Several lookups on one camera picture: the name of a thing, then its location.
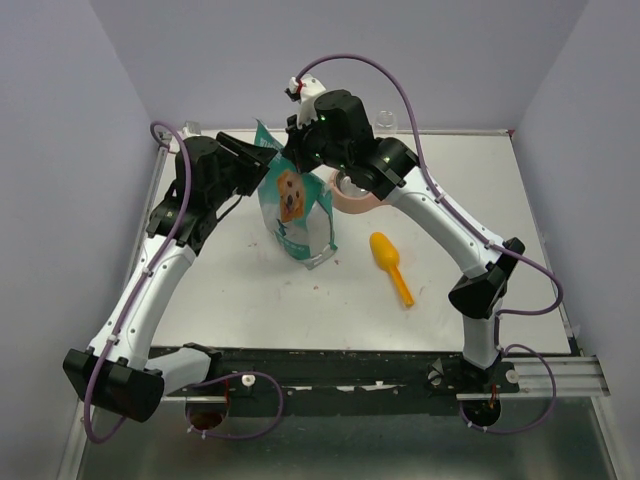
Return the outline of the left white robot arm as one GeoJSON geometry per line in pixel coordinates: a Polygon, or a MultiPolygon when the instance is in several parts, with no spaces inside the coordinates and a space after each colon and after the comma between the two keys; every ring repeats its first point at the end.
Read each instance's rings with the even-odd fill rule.
{"type": "Polygon", "coordinates": [[[150,358],[159,322],[234,197],[250,196],[277,150],[224,132],[180,141],[175,178],[146,227],[140,258],[111,315],[84,350],[72,349],[63,370],[86,407],[147,421],[163,396],[191,386],[214,393],[222,380],[219,351],[188,343],[150,358]]]}

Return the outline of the yellow plastic scoop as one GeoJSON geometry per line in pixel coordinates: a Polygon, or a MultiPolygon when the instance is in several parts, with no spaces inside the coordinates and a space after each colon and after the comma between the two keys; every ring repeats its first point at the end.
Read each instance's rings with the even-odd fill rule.
{"type": "Polygon", "coordinates": [[[369,245],[375,263],[389,275],[403,305],[406,308],[413,307],[415,301],[399,270],[400,256],[395,246],[381,232],[370,235],[369,245]]]}

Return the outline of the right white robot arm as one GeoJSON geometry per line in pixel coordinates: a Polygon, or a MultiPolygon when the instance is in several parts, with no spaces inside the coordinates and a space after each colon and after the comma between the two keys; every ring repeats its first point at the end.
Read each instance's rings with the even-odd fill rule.
{"type": "Polygon", "coordinates": [[[462,315],[466,362],[460,379],[480,392],[496,380],[496,313],[524,245],[477,222],[421,172],[418,155],[400,140],[377,138],[362,101],[346,90],[311,84],[291,94],[299,110],[287,120],[283,150],[299,171],[326,165],[407,215],[455,261],[462,276],[448,294],[462,315]]]}

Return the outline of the teal dog food bag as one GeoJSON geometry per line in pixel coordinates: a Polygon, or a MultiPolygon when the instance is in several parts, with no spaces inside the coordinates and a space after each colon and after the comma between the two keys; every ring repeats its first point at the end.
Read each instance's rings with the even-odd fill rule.
{"type": "Polygon", "coordinates": [[[334,255],[332,193],[317,175],[277,154],[257,192],[265,227],[290,258],[311,270],[334,255]]]}

